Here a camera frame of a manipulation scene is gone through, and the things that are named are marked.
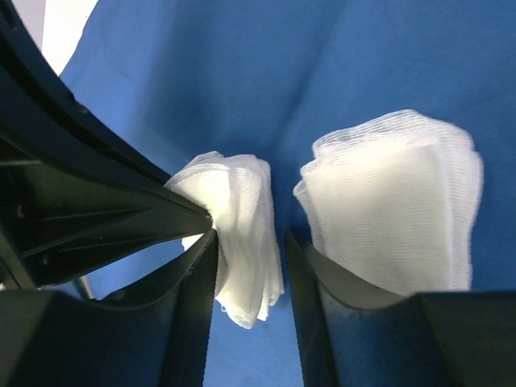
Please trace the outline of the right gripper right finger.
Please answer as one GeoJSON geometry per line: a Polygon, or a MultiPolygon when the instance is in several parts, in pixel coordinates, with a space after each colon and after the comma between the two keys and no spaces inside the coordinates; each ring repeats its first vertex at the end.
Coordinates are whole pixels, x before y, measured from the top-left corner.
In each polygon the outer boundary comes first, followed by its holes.
{"type": "Polygon", "coordinates": [[[512,386],[515,294],[404,298],[352,274],[298,230],[285,235],[307,386],[512,386]]]}

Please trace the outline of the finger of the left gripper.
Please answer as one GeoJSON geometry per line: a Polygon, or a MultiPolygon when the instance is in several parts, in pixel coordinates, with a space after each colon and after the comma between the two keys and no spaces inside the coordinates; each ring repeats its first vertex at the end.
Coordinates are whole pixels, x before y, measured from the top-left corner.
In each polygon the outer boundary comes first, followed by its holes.
{"type": "Polygon", "coordinates": [[[1,4],[1,281],[59,285],[211,219],[81,103],[1,4]]]}

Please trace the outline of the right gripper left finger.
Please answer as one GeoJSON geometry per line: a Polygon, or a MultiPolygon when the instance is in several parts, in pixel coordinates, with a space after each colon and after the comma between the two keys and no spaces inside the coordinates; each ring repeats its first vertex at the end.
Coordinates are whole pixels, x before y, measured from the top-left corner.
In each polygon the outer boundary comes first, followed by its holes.
{"type": "Polygon", "coordinates": [[[205,233],[100,301],[55,290],[1,294],[4,386],[199,386],[218,262],[205,233]]]}

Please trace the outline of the white gauze pad large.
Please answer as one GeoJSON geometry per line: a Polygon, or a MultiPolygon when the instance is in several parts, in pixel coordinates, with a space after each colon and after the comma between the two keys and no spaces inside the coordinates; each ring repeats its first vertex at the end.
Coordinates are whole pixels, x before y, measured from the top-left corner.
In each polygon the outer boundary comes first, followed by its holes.
{"type": "Polygon", "coordinates": [[[312,149],[293,194],[319,252],[403,297],[471,288],[484,165],[469,133],[399,110],[312,149]]]}

